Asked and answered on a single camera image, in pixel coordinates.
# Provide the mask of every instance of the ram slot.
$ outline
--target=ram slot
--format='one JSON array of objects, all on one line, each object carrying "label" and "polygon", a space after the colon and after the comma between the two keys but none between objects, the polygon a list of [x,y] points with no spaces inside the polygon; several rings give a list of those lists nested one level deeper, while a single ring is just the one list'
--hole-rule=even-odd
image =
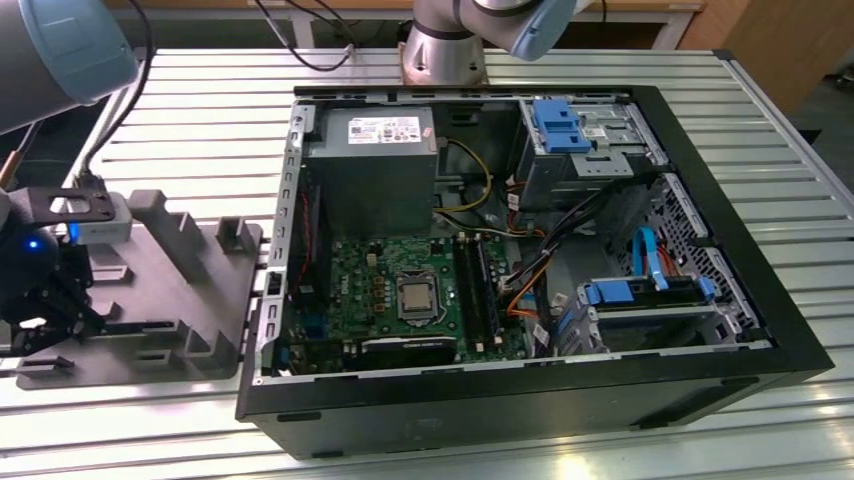
[{"label": "ram slot", "polygon": [[486,253],[478,237],[456,239],[454,267],[466,340],[477,352],[484,352],[501,341],[497,340],[501,323]]}]

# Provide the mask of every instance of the black cable on table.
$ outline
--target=black cable on table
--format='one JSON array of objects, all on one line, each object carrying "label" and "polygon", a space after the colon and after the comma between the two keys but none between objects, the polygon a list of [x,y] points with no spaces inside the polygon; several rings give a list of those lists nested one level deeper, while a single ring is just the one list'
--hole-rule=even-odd
[{"label": "black cable on table", "polygon": [[265,19],[267,20],[267,25],[270,25],[270,29],[273,30],[273,33],[277,35],[277,38],[279,39],[282,46],[289,49],[289,51],[291,52],[291,55],[294,55],[294,58],[297,58],[299,63],[302,63],[306,67],[311,68],[317,72],[334,72],[336,70],[338,70],[341,66],[345,64],[345,62],[350,60],[350,57],[353,55],[353,50],[352,50],[353,45],[348,47],[345,56],[342,57],[341,61],[336,65],[331,65],[329,67],[314,65],[313,63],[309,62],[309,60],[303,58],[303,56],[299,54],[297,49],[291,46],[291,42],[289,42],[289,39],[285,36],[285,33],[282,32],[282,29],[279,28],[279,25],[273,19],[273,16],[267,11],[267,7],[265,7],[265,4],[261,2],[261,0],[255,0],[255,5],[258,6],[259,10],[262,11],[262,14],[265,15]]},{"label": "black cable on table", "polygon": [[323,15],[321,15],[318,12],[315,12],[313,9],[303,7],[294,0],[285,0],[285,1],[287,2],[289,5],[291,5],[291,7],[294,7],[295,9],[298,9],[302,12],[306,12],[309,15],[311,15],[318,20],[321,20],[323,23],[326,23],[330,27],[333,27],[333,30],[337,30],[342,34],[345,34],[345,36],[350,40],[350,43],[353,43],[354,47],[360,48],[360,43],[361,42],[360,42],[360,39],[357,38],[357,36],[354,35],[353,30],[350,29],[350,26],[352,26],[350,24],[345,24],[345,26],[342,26],[341,24],[337,24],[333,20],[326,18]]}]

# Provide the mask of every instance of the green circuit board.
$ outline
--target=green circuit board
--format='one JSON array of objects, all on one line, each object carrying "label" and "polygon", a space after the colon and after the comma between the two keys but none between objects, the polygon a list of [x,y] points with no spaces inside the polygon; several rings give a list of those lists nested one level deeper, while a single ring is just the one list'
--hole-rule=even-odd
[{"label": "green circuit board", "polygon": [[[509,266],[502,239],[485,240],[485,251],[490,272],[496,278],[506,275]],[[461,362],[525,356],[521,326],[505,329],[504,343],[497,348],[478,352],[468,345],[450,238],[342,241],[336,243],[333,255],[330,339],[442,335],[457,338]],[[436,286],[438,315],[424,325],[414,326],[401,319],[402,278],[426,278]],[[506,325],[504,312],[501,316],[502,325]]]}]

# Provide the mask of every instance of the yellow wire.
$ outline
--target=yellow wire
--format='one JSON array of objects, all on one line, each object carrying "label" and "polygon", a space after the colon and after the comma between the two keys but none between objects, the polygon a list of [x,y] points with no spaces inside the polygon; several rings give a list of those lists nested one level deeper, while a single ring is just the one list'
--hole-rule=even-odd
[{"label": "yellow wire", "polygon": [[488,167],[486,162],[484,161],[481,156],[474,152],[472,148],[469,148],[464,144],[464,142],[461,142],[460,140],[449,139],[449,144],[457,145],[460,148],[462,148],[466,151],[469,155],[472,155],[472,158],[476,159],[476,162],[478,162],[478,165],[481,165],[481,168],[484,169],[484,173],[486,174],[486,189],[484,190],[484,195],[478,200],[472,202],[469,205],[461,205],[460,207],[437,208],[437,212],[454,213],[454,212],[465,212],[468,210],[472,210],[473,208],[480,207],[484,204],[484,202],[486,202],[488,198],[490,198],[490,194],[493,193],[493,174],[490,173],[490,167]]}]

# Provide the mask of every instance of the aluminum workbench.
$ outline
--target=aluminum workbench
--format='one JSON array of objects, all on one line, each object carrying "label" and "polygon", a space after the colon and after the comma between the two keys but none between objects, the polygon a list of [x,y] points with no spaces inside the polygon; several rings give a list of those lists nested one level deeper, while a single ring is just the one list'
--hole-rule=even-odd
[{"label": "aluminum workbench", "polygon": [[[336,55],[310,51],[309,57],[331,63]],[[494,84],[662,89],[837,368],[681,428],[298,462],[234,420],[237,378],[25,392],[15,386],[17,362],[7,361],[0,477],[854,476],[854,197],[738,63],[710,52],[574,51],[533,65],[490,52],[488,65]],[[162,189],[173,211],[201,220],[242,215],[269,235],[294,86],[398,83],[397,52],[369,50],[330,74],[277,50],[166,50],[154,67],[95,171],[111,190]],[[114,96],[95,133],[126,100]]]}]

